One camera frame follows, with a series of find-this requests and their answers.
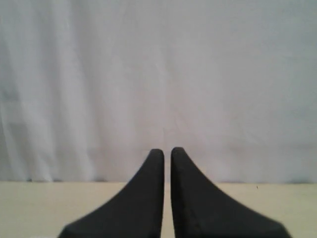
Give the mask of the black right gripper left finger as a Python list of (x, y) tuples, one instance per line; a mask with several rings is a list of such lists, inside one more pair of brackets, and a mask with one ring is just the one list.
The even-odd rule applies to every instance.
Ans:
[(107, 203), (66, 225), (61, 238), (159, 238), (164, 154), (152, 149), (134, 177)]

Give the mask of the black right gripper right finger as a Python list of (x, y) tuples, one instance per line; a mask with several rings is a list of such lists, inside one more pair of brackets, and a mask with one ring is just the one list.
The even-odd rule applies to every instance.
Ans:
[(278, 221), (236, 201), (213, 184), (185, 149), (171, 151), (170, 196), (177, 238), (289, 238)]

